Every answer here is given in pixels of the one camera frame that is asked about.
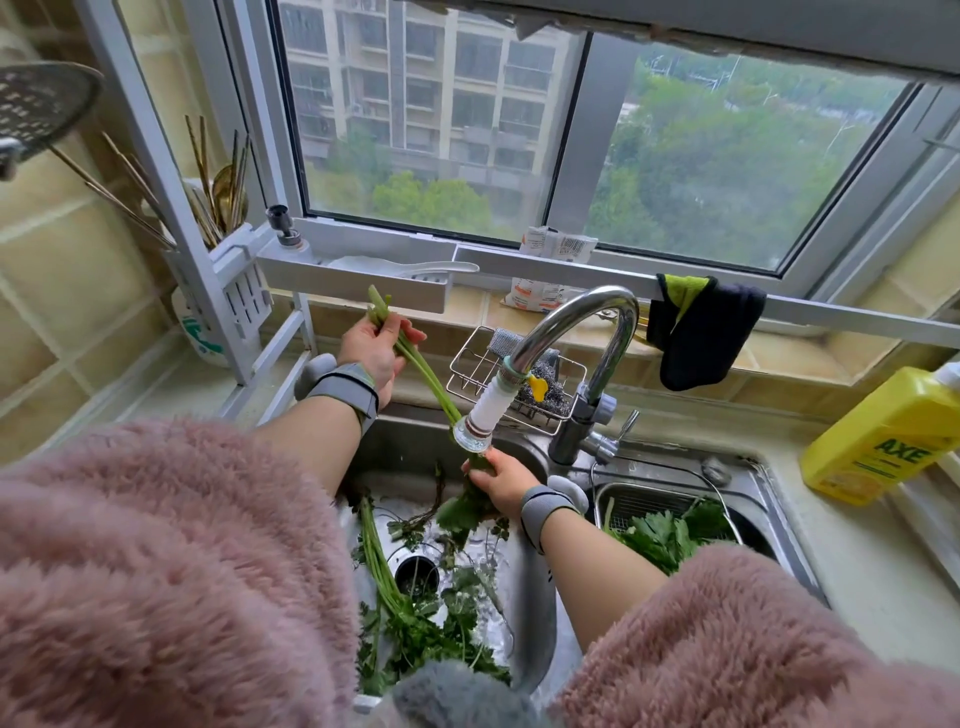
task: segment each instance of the sink drain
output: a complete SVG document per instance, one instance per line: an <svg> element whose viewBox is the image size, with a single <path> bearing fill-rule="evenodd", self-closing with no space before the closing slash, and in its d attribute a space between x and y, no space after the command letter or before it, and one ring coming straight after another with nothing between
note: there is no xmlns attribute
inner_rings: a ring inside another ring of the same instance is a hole
<svg viewBox="0 0 960 728"><path fill-rule="evenodd" d="M437 593L440 572L425 556L411 556L396 568L396 587L413 599Z"/></svg>

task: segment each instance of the kitchen sink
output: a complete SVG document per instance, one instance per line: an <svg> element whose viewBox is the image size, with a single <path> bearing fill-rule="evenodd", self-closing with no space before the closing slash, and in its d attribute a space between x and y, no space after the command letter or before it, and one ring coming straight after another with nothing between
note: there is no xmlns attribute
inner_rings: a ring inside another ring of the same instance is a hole
<svg viewBox="0 0 960 728"><path fill-rule="evenodd" d="M827 603L762 463L735 454L626 442L610 464L601 465L581 453L573 466L566 467L549 460L548 443L548 438L521 427L501 426L493 437L495 447L519 459L540 482L550 474L562 474L590 495L612 483L640 486L648 506L658 510L676 510L679 502L691 497L714 496L701 470L701 464L713 458L730 476L720 491L744 545L780 563ZM403 404L388 407L361 441L338 496L340 521L350 547L360 533L351 505L358 494L369 492L380 542L397 581L409 579L411 571L427 570L434 579L432 586L440 590L449 586L449 571L433 569L443 553L437 525L429 523L422 543L408 548L393 540L388 523L430 508L437 494L438 466L445 473L444 499L458 495L464 459L464 452L450 438L442 412ZM588 518L593 519L593 514L588 513ZM492 522L481 526L457 556L458 566L495 564L492 580L503 615L485 600L476 634L492 648L494 659L510 668L513 687L545 705L579 666L582 654L545 560L515 526L506 540L493 536L492 526ZM356 569L355 579L361 600L374 604L375 589L367 571ZM377 700L361 695L355 707L364 712Z"/></svg>

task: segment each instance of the black cloth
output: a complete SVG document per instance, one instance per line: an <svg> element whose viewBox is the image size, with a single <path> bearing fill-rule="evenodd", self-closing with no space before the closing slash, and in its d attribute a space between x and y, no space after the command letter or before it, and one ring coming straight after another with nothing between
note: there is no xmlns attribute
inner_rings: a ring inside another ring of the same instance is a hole
<svg viewBox="0 0 960 728"><path fill-rule="evenodd" d="M663 301L650 303L647 341L663 352L660 382L672 392L682 392L722 381L763 313L766 293L721 284L711 276L680 316L666 276L658 274L657 280Z"/></svg>

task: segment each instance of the yellow clip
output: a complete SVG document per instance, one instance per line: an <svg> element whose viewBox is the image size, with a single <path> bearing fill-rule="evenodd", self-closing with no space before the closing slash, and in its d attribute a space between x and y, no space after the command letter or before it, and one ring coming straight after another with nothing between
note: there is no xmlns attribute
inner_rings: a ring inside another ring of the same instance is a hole
<svg viewBox="0 0 960 728"><path fill-rule="evenodd" d="M543 401L543 398L546 397L546 391L549 388L546 379L529 375L527 377L527 384L530 385L530 391L534 393L534 401Z"/></svg>

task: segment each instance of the dish soap bottle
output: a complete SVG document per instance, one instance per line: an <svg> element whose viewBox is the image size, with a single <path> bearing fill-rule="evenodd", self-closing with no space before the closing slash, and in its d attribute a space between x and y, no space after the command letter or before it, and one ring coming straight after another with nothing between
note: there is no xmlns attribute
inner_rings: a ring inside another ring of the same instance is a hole
<svg viewBox="0 0 960 728"><path fill-rule="evenodd" d="M800 458L804 483L853 505L960 447L960 362L903 367L818 437Z"/></svg>

